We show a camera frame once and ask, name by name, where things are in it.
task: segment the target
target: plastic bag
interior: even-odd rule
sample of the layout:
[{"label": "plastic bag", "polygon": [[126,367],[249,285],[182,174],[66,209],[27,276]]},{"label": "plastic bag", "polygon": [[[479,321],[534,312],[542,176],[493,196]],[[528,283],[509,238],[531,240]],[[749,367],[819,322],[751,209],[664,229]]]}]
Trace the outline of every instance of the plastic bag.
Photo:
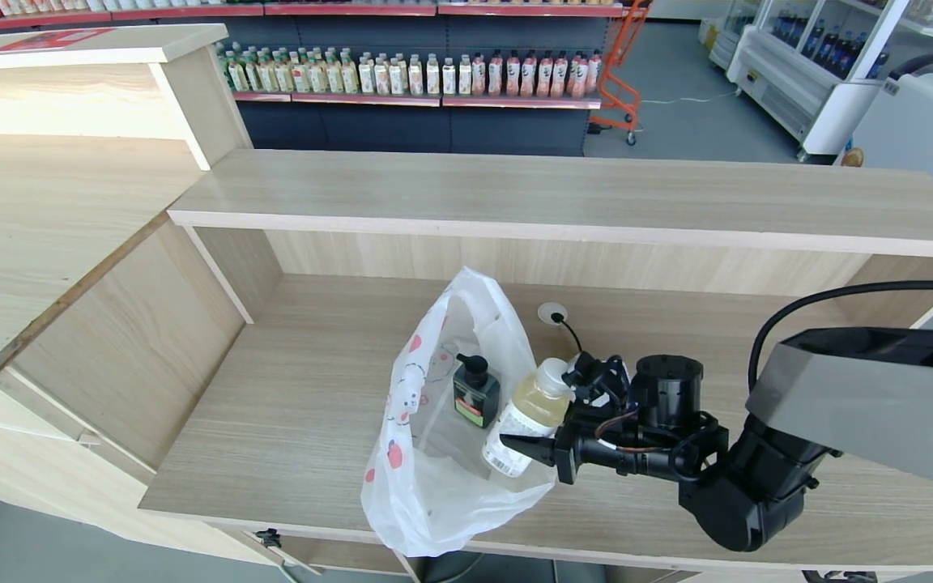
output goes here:
[{"label": "plastic bag", "polygon": [[384,424],[362,487],[373,530],[405,556],[466,546],[534,506],[556,472],[530,464],[509,479],[481,458],[493,425],[478,428],[453,406],[456,354],[481,354],[501,385],[500,410],[535,371],[528,335],[499,283],[463,268],[427,310],[395,360]]}]

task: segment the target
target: gray floor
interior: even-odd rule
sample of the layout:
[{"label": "gray floor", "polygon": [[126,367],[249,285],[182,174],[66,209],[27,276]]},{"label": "gray floor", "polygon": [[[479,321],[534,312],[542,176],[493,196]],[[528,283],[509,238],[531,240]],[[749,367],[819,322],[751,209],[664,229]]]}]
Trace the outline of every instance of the gray floor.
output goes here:
[{"label": "gray floor", "polygon": [[[795,162],[799,145],[736,86],[711,66],[697,43],[695,23],[647,23],[620,77],[643,96],[634,147],[624,130],[586,138],[597,158]],[[680,97],[708,100],[697,103]]]},{"label": "gray floor", "polygon": [[[623,78],[647,99],[640,111],[644,132],[627,147],[622,130],[586,140],[586,155],[608,158],[794,162],[797,144],[707,60],[692,23],[648,23],[638,37]],[[706,103],[678,100],[680,97]],[[434,564],[428,579],[454,575],[471,562],[457,553]],[[559,580],[599,583],[592,565],[558,561]],[[327,572],[322,578],[296,573],[306,583],[394,583],[403,578]],[[549,561],[485,557],[459,579],[540,583],[552,580]],[[933,576],[918,579],[933,583]],[[283,583],[278,569],[242,564],[162,547],[141,545],[103,530],[17,509],[0,502],[0,583]]]}]

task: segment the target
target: black cable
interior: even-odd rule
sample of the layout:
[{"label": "black cable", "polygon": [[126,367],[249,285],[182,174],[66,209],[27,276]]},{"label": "black cable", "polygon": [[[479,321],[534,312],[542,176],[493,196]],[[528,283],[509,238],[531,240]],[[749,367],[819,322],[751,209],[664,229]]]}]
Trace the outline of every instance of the black cable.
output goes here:
[{"label": "black cable", "polygon": [[767,339],[769,332],[773,329],[773,327],[777,324],[780,324],[780,321],[783,318],[788,317],[788,315],[795,313],[797,310],[803,309],[804,306],[822,302],[823,300],[833,300],[836,298],[843,298],[843,296],[875,294],[875,292],[890,291],[933,292],[933,280],[880,281],[877,283],[846,285],[845,287],[827,289],[827,291],[823,292],[820,291],[819,294],[805,296],[804,298],[795,300],[782,307],[780,311],[777,311],[777,313],[773,314],[769,320],[765,321],[765,324],[762,325],[761,330],[759,330],[758,334],[755,336],[755,342],[751,346],[751,358],[748,359],[748,391],[754,391],[755,384],[758,383],[758,359],[762,354],[762,347],[765,346],[765,340]]},{"label": "black cable", "polygon": [[578,351],[580,351],[580,353],[581,353],[581,351],[583,351],[583,350],[582,350],[582,341],[581,341],[581,340],[578,340],[578,335],[574,333],[574,329],[571,328],[571,325],[570,325],[570,324],[567,324],[567,321],[566,321],[566,320],[564,320],[564,314],[562,314],[562,313],[553,313],[552,315],[549,315],[549,320],[552,320],[552,321],[555,322],[555,324],[560,324],[561,326],[563,326],[564,328],[566,328],[567,331],[571,333],[571,336],[574,337],[574,343],[577,344],[577,346],[578,346]]}]

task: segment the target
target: red price tag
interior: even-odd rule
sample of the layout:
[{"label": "red price tag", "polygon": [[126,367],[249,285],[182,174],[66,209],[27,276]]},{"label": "red price tag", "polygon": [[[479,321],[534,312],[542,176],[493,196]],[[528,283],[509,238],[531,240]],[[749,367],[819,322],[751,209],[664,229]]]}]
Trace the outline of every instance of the red price tag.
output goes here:
[{"label": "red price tag", "polygon": [[74,43],[81,43],[86,38],[100,36],[105,32],[115,30],[114,28],[82,28],[79,30],[58,30],[55,32],[44,32],[18,40],[0,47],[0,53],[11,51],[42,51],[42,49],[62,49],[70,47]]}]

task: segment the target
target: robotic arm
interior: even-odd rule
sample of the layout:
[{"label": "robotic arm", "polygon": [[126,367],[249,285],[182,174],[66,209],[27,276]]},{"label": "robotic arm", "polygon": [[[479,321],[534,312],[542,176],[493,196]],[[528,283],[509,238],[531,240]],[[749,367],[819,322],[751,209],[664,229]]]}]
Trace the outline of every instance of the robotic arm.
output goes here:
[{"label": "robotic arm", "polygon": [[700,409],[702,379],[701,363],[681,355],[645,357],[629,380],[617,355],[583,351],[564,374],[575,402],[556,434],[502,440],[555,467],[562,483],[582,464],[676,481],[679,504],[733,551],[758,550],[800,516],[826,455],[846,451],[933,480],[933,331],[818,329],[782,341],[752,383],[732,447],[728,429]]}]

